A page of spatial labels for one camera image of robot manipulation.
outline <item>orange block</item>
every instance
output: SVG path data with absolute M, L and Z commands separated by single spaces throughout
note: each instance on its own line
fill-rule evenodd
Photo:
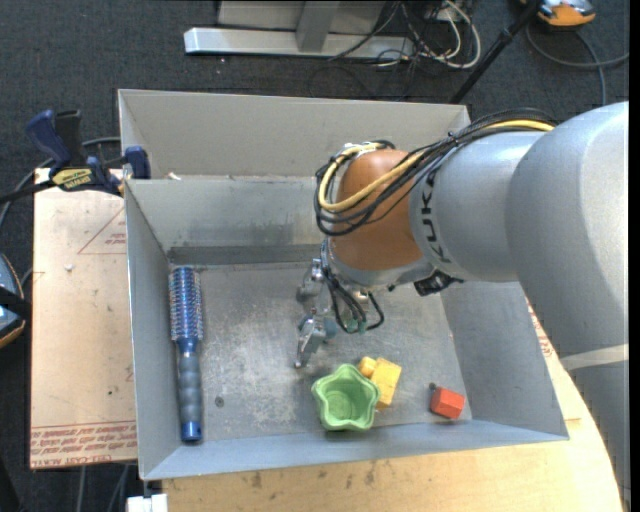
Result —
M 464 407 L 464 396 L 450 389 L 437 387 L 431 397 L 431 411 L 455 420 Z

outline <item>table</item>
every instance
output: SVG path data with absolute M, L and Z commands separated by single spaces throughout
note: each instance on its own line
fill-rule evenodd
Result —
M 122 200 L 35 198 L 32 469 L 136 457 Z M 542 330 L 567 441 L 160 483 L 189 510 L 618 511 L 609 458 Z

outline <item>dark gray carpet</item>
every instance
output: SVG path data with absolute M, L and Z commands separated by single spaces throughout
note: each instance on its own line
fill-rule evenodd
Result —
M 622 55 L 629 47 L 630 1 L 593 4 L 597 18 L 581 34 L 601 60 Z M 520 12 L 515 0 L 476 0 L 474 5 L 474 21 L 485 48 Z M 186 56 L 184 31 L 213 20 L 213 2 L 204 1 L 1 1 L 0 193 L 12 189 L 44 159 L 24 134 L 33 115 L 46 108 L 80 109 L 85 139 L 118 135 L 119 88 L 443 103 L 468 76 L 438 65 L 417 70 L 409 80 L 406 66 L 391 71 L 350 61 L 328 65 L 313 58 Z M 397 30 L 397 24 L 389 30 Z M 550 35 L 538 26 L 532 33 L 557 57 L 590 59 L 575 34 Z M 605 78 L 607 103 L 628 99 L 628 61 L 606 70 Z M 532 50 L 524 34 L 463 101 L 473 117 L 528 106 L 544 109 L 558 120 L 600 102 L 597 73 L 546 60 Z M 31 267 L 32 236 L 33 202 L 20 199 L 0 232 L 0 251 L 19 273 Z M 0 351 L 0 458 L 28 510 L 75 510 L 78 469 L 28 469 L 28 411 L 29 336 L 25 334 Z M 121 471 L 119 465 L 88 469 L 83 510 L 107 508 Z M 133 470 L 127 492 L 140 492 Z

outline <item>clamp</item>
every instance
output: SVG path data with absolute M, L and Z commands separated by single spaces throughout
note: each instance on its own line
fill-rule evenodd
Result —
M 122 163 L 128 165 L 123 180 L 114 176 L 95 156 L 87 156 L 80 140 L 79 110 L 62 112 L 45 110 L 27 124 L 26 133 L 31 142 L 52 160 L 48 179 L 30 187 L 0 197 L 0 203 L 34 194 L 40 190 L 59 187 L 66 192 L 96 190 L 121 196 L 123 180 L 127 177 L 149 179 L 151 168 L 147 153 L 140 146 L 125 150 Z

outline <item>blue clamp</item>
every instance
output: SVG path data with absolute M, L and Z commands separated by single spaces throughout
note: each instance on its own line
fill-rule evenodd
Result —
M 58 131 L 55 123 L 60 124 Z M 39 113 L 27 124 L 26 133 L 31 142 L 53 160 L 49 171 L 52 186 L 67 192 L 97 190 L 122 195 L 122 180 L 104 168 L 97 157 L 85 158 L 79 143 L 79 124 L 79 111 L 56 116 L 52 110 Z M 140 146 L 128 148 L 123 163 L 130 164 L 134 178 L 151 177 L 147 154 Z

